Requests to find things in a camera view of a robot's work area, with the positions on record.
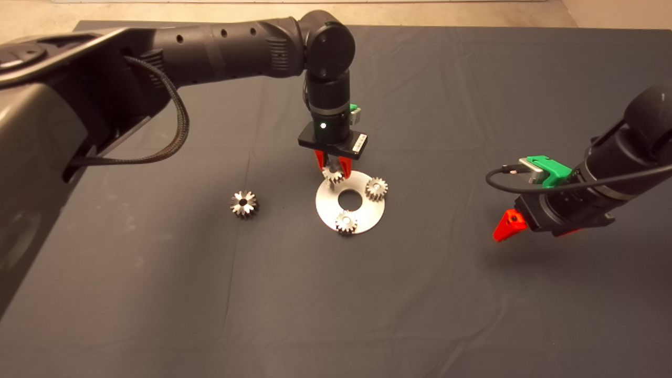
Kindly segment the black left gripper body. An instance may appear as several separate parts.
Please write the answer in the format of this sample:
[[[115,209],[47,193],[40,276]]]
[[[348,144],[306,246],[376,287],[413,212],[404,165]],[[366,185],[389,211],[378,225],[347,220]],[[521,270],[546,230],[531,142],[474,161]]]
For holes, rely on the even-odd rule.
[[[312,120],[300,132],[298,144],[336,157],[359,160],[368,144],[367,134],[351,129],[348,112],[312,113]]]

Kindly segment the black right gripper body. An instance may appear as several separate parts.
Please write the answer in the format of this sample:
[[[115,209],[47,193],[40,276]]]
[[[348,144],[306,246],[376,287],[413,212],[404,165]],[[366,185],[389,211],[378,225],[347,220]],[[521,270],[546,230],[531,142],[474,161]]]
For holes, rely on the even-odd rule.
[[[557,237],[557,230],[593,229],[611,225],[615,217],[615,191],[608,187],[589,187],[578,191],[550,194],[521,194],[514,201],[533,232],[548,232]]]

